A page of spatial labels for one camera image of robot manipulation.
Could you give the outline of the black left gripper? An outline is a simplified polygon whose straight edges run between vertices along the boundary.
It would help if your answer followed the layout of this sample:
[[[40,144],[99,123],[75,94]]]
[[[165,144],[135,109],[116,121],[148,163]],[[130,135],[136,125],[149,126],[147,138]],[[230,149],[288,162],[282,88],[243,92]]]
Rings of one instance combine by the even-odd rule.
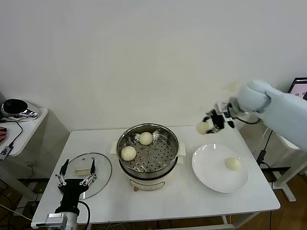
[[[93,158],[90,174],[85,179],[66,179],[64,178],[69,159],[61,166],[61,169],[55,177],[58,179],[58,189],[62,192],[62,200],[60,206],[55,210],[55,213],[71,212],[80,213],[78,209],[78,201],[80,195],[88,190],[88,186],[96,180],[95,159]]]

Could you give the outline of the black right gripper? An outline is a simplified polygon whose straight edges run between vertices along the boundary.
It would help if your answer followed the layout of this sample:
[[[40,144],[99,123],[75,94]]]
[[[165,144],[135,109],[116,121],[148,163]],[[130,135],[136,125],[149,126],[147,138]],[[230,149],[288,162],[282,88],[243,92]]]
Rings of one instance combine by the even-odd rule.
[[[224,117],[220,114],[217,114],[215,109],[210,110],[206,113],[203,118],[203,122],[207,122],[211,120],[213,125],[209,125],[209,128],[206,133],[217,133],[220,130],[224,129]]]

